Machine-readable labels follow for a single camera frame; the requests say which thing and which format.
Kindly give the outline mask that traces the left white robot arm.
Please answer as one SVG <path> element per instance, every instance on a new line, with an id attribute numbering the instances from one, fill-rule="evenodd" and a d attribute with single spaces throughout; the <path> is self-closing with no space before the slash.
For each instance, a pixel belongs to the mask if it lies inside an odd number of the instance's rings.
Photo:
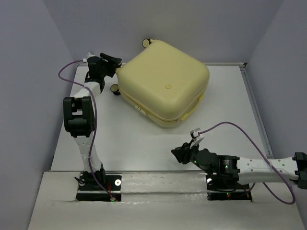
<path id="1" fill-rule="evenodd" d="M 81 62 L 88 67 L 83 83 L 61 76 L 66 67 Z M 67 64 L 58 73 L 61 80 L 81 87 L 75 95 L 63 99 L 64 128 L 77 143 L 83 160 L 83 178 L 79 179 L 79 183 L 90 183 L 95 189 L 101 189 L 106 185 L 105 169 L 94 146 L 97 132 L 95 97 L 102 93 L 105 77 L 112 78 L 121 67 L 121 62 L 122 59 L 104 53 L 99 56 L 89 53 L 87 58 Z"/>

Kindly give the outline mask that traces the yellow suitcase with black lining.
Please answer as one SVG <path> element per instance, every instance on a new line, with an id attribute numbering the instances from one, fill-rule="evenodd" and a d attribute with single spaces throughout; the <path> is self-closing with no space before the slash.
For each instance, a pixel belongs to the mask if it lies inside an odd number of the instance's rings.
<path id="1" fill-rule="evenodd" d="M 145 38 L 144 50 L 116 69 L 122 98 L 163 128 L 186 120 L 202 101 L 210 72 L 174 46 Z"/>

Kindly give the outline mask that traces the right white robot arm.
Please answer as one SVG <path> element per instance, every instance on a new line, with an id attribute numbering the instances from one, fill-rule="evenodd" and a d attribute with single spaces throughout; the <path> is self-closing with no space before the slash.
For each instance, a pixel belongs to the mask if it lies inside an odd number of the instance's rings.
<path id="1" fill-rule="evenodd" d="M 218 155 L 208 149 L 184 143 L 171 150 L 181 164 L 193 163 L 206 173 L 211 190 L 234 189 L 235 186 L 252 183 L 279 183 L 285 179 L 300 189 L 307 188 L 307 155 L 296 152 L 293 157 L 274 159 L 247 159 L 230 155 Z"/>

